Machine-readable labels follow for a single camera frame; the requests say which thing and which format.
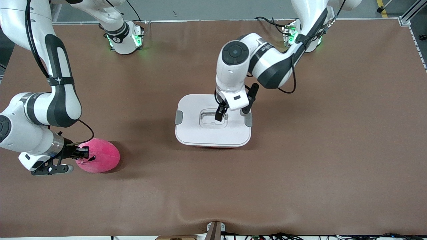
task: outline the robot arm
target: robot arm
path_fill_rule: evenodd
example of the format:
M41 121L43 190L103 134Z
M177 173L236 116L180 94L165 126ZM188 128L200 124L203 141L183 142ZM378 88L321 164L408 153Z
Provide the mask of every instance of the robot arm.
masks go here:
M26 0L0 1L0 24L5 35L17 45L30 49L26 35ZM0 113L0 147L21 152L19 160L35 171L53 158L84 157L87 150L67 146L70 140L46 126L69 127L82 113L64 44L52 27L49 1L33 0L30 5L36 49L47 66L50 93L20 93ZM71 171L67 165L52 173Z
M347 0L352 7L358 5L354 2L360 1ZM241 36L221 49L216 67L217 121L222 121L228 108L234 111L252 104L254 96L247 96L244 84L247 72L265 88L283 86L304 52L314 49L318 39L330 27L330 21L334 20L329 19L328 0L291 2L301 21L301 29L295 43L286 52L279 52L256 33Z
M72 7L86 12L99 21L107 33L111 47L119 54L130 54L142 46L143 29L124 21L114 8L125 0L66 0Z

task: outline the robot logo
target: robot logo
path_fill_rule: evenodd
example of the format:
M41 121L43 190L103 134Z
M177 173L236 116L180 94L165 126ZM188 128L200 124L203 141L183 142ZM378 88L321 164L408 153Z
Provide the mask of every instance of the robot logo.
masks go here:
M120 39L120 38L113 38L113 41L114 41L115 43L120 43L120 42L121 42L121 39Z

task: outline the pink ball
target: pink ball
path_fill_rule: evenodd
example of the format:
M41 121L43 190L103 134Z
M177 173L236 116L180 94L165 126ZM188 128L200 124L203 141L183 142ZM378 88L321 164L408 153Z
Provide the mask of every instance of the pink ball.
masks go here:
M103 139L94 138L87 143L82 143L79 147L89 147L89 158L76 160L77 165L86 172L103 173L115 168L120 161L119 150L110 142Z

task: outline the table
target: table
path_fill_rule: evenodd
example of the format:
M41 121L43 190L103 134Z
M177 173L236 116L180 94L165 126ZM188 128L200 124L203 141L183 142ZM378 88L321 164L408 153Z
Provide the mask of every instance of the table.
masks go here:
M122 160L106 174L33 177L0 149L0 237L196 234L213 220L241 234L427 233L426 72L398 20L337 21L297 65L294 94L260 89L238 149L180 144L178 101L213 94L224 43L256 32L279 47L280 33L256 21L145 27L144 49L120 56L96 25L55 26L82 120ZM16 47L1 109L25 91L49 86Z

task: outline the gray latch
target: gray latch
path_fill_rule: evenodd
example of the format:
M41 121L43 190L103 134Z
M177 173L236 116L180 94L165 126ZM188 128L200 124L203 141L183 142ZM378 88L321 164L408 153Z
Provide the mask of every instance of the gray latch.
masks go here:
M179 125L182 123L182 117L183 117L184 113L180 110L176 111L176 115L175 115L175 125Z
M248 113L245 115L245 125L248 127L252 127L252 113Z

